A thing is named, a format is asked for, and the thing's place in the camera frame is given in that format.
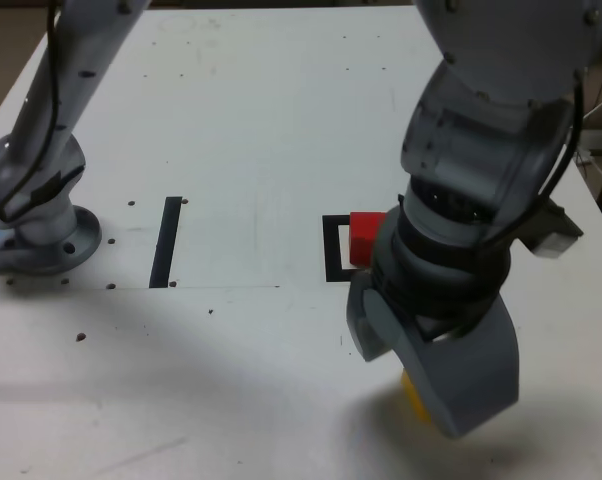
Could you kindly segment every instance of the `table surface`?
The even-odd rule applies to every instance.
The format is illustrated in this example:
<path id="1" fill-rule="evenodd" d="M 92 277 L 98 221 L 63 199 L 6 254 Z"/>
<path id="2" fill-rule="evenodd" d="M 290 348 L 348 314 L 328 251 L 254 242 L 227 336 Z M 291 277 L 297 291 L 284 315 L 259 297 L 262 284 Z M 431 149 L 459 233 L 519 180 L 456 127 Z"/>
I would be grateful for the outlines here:
<path id="1" fill-rule="evenodd" d="M 393 206 L 439 61 L 412 7 L 143 15 L 75 131 L 104 242 L 0 277 L 0 479 L 602 479 L 602 216 L 574 167 L 554 199 L 585 236 L 515 244 L 502 289 L 520 401 L 461 441 L 415 419 L 394 355 L 359 357 L 325 282 L 322 215 Z M 150 290 L 167 196 L 178 285 Z"/>

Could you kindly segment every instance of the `gray robot arm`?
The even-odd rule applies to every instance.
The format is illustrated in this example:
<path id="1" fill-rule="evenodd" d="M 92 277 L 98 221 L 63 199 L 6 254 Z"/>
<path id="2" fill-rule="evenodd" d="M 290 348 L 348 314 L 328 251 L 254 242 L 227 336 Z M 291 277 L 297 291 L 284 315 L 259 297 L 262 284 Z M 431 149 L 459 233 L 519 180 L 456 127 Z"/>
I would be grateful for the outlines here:
<path id="1" fill-rule="evenodd" d="M 12 132 L 0 139 L 0 272 L 52 274 L 101 239 L 69 194 L 85 158 L 72 130 L 149 0 L 66 0 Z"/>
<path id="2" fill-rule="evenodd" d="M 456 438 L 518 399 L 499 295 L 512 241 L 556 256 L 582 234 L 549 196 L 578 142 L 602 1 L 416 3 L 443 61 L 403 142 L 406 194 L 378 232 L 372 269 L 352 279 L 347 318 L 364 359 L 394 350 Z M 562 98 L 572 91 L 574 105 Z"/>

